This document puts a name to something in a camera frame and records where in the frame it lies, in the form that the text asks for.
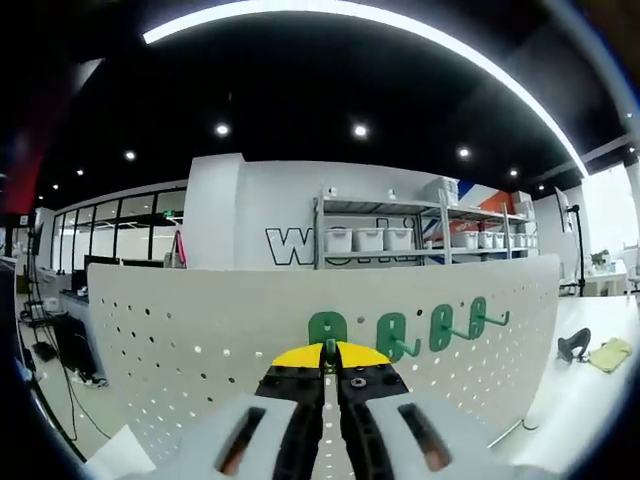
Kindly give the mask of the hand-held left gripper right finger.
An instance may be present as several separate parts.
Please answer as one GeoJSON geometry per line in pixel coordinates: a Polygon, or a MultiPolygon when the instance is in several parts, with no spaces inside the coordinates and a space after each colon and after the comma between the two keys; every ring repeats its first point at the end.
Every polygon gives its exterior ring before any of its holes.
{"type": "Polygon", "coordinates": [[[390,361],[335,347],[341,433],[357,479],[543,479],[494,457],[483,425],[446,401],[411,392],[390,361]]]}

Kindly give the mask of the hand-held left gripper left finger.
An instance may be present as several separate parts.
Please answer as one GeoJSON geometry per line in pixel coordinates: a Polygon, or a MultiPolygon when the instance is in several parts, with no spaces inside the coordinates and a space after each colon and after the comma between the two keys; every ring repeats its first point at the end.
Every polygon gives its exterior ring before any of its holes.
{"type": "Polygon", "coordinates": [[[185,432],[151,479],[309,479],[322,437],[325,346],[278,356],[243,394],[185,432]]]}

